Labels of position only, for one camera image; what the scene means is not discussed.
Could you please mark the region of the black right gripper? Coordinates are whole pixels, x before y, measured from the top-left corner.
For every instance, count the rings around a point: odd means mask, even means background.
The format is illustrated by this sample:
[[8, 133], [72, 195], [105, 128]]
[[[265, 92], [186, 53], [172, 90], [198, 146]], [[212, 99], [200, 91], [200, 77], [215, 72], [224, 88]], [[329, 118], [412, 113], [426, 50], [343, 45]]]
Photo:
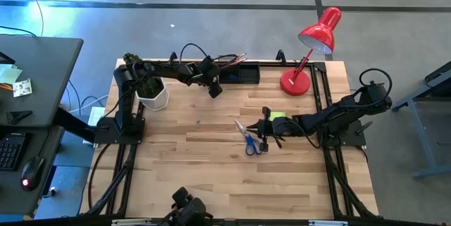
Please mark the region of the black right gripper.
[[246, 131], [259, 135], [261, 138], [261, 143], [259, 148], [263, 152], [268, 152], [268, 138], [272, 137], [278, 148], [282, 148], [282, 144], [280, 141], [284, 141], [283, 137], [288, 136], [288, 132], [292, 131], [290, 127], [289, 118], [282, 117], [276, 118], [274, 121], [270, 121], [270, 108], [264, 106], [262, 108], [262, 113], [264, 118], [262, 120], [258, 120], [255, 124], [249, 125], [246, 128]]

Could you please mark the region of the white faceted plant pot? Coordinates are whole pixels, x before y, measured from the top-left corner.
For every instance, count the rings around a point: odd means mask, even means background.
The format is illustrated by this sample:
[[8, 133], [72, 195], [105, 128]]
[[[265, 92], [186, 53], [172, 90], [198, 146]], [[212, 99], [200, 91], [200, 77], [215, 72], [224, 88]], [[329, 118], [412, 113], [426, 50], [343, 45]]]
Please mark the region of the white faceted plant pot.
[[147, 107], [151, 111], [161, 111], [165, 109], [168, 105], [169, 100], [169, 92], [166, 88], [166, 84], [162, 78], [163, 89], [162, 91], [153, 99], [142, 98], [138, 95], [137, 91], [135, 92], [135, 96], [138, 101], [142, 103], [145, 107]]

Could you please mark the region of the green cactus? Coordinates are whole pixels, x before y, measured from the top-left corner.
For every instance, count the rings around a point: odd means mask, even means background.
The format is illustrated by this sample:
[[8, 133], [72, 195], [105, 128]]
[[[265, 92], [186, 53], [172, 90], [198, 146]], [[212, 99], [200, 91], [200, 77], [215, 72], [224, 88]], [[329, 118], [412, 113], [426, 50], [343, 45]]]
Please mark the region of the green cactus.
[[[142, 61], [138, 55], [132, 53], [124, 54], [123, 60], [126, 64]], [[153, 99], [162, 91], [162, 89], [163, 85], [159, 77], [143, 78], [143, 82], [141, 82], [140, 86], [137, 88], [137, 93], [142, 98]]]

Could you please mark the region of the black bulky object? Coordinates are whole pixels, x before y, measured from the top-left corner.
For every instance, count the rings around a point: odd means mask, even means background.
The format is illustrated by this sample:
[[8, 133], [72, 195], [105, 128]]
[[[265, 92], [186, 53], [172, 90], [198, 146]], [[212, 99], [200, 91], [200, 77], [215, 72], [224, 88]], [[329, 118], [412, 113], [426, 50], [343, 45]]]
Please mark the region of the black bulky object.
[[179, 188], [172, 198], [172, 211], [159, 226], [212, 226], [213, 215], [207, 213], [203, 201], [189, 194], [186, 188]]

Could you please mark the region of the pale green paper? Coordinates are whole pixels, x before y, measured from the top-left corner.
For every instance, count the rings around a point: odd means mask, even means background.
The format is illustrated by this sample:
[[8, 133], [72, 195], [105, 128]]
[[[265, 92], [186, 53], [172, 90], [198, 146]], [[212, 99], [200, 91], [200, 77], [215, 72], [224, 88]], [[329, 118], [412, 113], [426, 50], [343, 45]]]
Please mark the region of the pale green paper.
[[22, 70], [14, 64], [0, 64], [0, 83], [13, 84]]

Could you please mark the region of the orange yellow pencil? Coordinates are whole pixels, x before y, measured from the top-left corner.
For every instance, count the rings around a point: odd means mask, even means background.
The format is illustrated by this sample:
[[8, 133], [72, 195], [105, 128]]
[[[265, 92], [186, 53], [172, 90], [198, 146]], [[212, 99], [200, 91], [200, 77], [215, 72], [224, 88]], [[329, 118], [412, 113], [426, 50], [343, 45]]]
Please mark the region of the orange yellow pencil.
[[232, 62], [234, 59], [236, 59], [236, 58], [239, 58], [239, 57], [245, 57], [245, 55], [246, 55], [246, 53], [243, 53], [243, 54], [240, 54], [240, 55], [233, 55], [233, 57], [232, 57], [232, 59], [230, 60], [230, 61], [228, 61], [227, 63], [226, 63], [226, 65], [229, 63], [229, 62]]
[[242, 63], [242, 62], [244, 62], [244, 61], [246, 61], [246, 60], [247, 60], [247, 59], [244, 58], [244, 57], [236, 58], [236, 59], [234, 59], [232, 62], [229, 62], [227, 65], [225, 65], [224, 68], [229, 68], [229, 67], [231, 67], [231, 66], [238, 65], [238, 64], [240, 64], [240, 63]]

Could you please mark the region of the black computer mouse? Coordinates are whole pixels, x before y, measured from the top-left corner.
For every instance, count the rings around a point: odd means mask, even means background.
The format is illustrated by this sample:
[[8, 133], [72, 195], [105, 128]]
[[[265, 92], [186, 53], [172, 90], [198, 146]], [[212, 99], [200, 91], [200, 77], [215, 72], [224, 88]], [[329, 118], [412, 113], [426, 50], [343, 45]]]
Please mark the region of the black computer mouse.
[[24, 191], [31, 192], [38, 187], [42, 178], [45, 161], [44, 158], [36, 156], [31, 158], [23, 166], [20, 185]]

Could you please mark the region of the white bracket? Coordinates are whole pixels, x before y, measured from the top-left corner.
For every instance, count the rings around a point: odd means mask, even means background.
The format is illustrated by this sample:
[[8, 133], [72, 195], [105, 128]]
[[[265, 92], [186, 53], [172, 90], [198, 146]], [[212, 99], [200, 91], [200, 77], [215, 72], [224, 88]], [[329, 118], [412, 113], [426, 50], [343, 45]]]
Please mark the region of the white bracket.
[[308, 226], [349, 226], [349, 223], [337, 220], [309, 220]]
[[111, 221], [111, 226], [147, 226], [153, 225], [149, 218], [123, 218]]

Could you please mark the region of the red desk lamp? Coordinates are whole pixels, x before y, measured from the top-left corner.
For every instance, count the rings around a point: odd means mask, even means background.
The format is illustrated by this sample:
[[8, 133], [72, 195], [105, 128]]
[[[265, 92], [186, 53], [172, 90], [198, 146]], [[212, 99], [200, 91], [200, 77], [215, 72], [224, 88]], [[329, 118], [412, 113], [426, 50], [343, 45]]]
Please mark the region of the red desk lamp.
[[286, 94], [301, 96], [310, 88], [310, 79], [304, 72], [304, 68], [314, 51], [322, 54], [333, 53], [335, 48], [333, 31], [341, 17], [342, 13], [339, 8], [329, 7], [323, 12], [316, 24], [304, 28], [298, 34], [298, 39], [309, 48], [309, 52], [296, 68], [286, 70], [280, 77], [280, 87]]

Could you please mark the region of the printed white card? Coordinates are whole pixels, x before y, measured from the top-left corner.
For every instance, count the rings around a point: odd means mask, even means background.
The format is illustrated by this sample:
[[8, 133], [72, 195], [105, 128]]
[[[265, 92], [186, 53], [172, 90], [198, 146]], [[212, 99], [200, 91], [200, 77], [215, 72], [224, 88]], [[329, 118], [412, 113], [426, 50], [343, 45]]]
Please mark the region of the printed white card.
[[20, 82], [13, 83], [12, 89], [14, 97], [26, 96], [31, 94], [32, 93], [31, 79], [26, 79]]

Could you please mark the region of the black aluminium table frame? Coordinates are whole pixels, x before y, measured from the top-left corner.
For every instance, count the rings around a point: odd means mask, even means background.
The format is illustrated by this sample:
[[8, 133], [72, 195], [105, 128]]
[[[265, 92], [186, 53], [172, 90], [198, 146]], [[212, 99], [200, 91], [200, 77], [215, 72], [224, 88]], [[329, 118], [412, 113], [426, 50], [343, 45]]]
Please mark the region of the black aluminium table frame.
[[161, 218], [181, 187], [201, 199], [219, 219], [335, 219], [356, 210], [333, 181], [316, 137], [268, 141], [261, 155], [245, 153], [240, 126], [254, 124], [263, 107], [274, 113], [315, 113], [350, 91], [341, 61], [317, 62], [303, 96], [289, 96], [279, 85], [285, 66], [260, 62], [256, 84], [225, 84], [211, 98], [204, 87], [165, 81], [168, 105], [142, 108], [145, 129], [137, 146], [131, 178], [123, 180], [113, 210], [128, 218]]

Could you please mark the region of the blue handled scissors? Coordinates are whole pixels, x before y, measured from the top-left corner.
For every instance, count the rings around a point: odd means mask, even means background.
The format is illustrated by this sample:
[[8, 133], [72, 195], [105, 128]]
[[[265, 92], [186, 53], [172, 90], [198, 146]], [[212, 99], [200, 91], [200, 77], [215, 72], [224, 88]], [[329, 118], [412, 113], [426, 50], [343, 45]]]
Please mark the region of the blue handled scissors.
[[241, 123], [235, 119], [235, 124], [243, 134], [245, 141], [246, 141], [246, 147], [245, 147], [245, 153], [248, 156], [253, 155], [260, 155], [261, 150], [259, 148], [260, 141], [258, 139], [253, 138], [253, 136], [241, 125]]

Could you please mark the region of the grey metal stand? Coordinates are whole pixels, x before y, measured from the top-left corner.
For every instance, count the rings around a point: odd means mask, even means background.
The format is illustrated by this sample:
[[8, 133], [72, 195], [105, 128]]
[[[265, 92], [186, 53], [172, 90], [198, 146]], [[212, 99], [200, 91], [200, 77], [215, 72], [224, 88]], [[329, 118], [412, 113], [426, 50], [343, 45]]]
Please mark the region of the grey metal stand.
[[412, 114], [414, 127], [419, 136], [421, 147], [426, 156], [427, 167], [412, 174], [415, 180], [451, 173], [451, 164], [438, 165], [433, 152], [433, 146], [426, 134], [426, 127], [423, 125], [417, 103], [420, 101], [429, 102], [451, 102], [451, 61], [440, 66], [432, 73], [425, 76], [420, 88], [408, 93], [391, 107], [392, 112], [398, 112], [401, 108], [407, 107]]

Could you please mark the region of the white paper sheet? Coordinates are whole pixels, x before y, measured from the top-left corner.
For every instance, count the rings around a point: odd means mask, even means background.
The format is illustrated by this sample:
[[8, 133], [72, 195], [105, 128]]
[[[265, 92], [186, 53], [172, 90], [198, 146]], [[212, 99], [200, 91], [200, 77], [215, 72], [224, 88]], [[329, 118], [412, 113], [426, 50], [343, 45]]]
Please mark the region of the white paper sheet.
[[[104, 112], [105, 112], [104, 107], [92, 107], [87, 124], [90, 126], [96, 126], [99, 119], [104, 116]], [[83, 140], [82, 143], [84, 145], [92, 146], [93, 148], [98, 147], [97, 144], [95, 144], [93, 142], [89, 142], [87, 140]]]

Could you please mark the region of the black keyboard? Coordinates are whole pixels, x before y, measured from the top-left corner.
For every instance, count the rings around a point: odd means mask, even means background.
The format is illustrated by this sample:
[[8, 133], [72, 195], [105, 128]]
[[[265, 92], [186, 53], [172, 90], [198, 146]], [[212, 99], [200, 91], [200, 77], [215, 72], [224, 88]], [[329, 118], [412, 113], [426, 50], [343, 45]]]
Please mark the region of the black keyboard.
[[27, 145], [27, 133], [10, 133], [0, 140], [0, 171], [16, 171]]

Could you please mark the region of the black mesh desk organizer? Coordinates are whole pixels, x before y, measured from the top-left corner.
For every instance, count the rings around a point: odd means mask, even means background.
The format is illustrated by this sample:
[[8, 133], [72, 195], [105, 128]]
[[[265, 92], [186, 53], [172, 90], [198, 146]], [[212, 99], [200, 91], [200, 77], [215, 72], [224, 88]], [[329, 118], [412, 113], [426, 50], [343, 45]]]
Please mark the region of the black mesh desk organizer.
[[259, 84], [260, 67], [258, 62], [243, 62], [220, 68], [220, 84]]

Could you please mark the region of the black office desk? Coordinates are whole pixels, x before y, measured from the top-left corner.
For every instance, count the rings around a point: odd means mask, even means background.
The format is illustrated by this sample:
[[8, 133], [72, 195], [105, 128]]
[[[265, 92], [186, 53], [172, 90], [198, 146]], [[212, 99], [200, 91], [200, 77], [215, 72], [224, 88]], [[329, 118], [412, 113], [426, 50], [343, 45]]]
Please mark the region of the black office desk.
[[[19, 80], [31, 79], [32, 93], [14, 97], [0, 89], [0, 139], [4, 133], [31, 135], [16, 171], [0, 171], [0, 215], [31, 215], [35, 212], [53, 165], [64, 128], [54, 120], [69, 77], [75, 66], [82, 39], [0, 35], [0, 52], [12, 58], [22, 70]], [[8, 111], [32, 111], [17, 125], [7, 122]], [[38, 187], [26, 192], [20, 185], [23, 166], [33, 157], [44, 158]]]

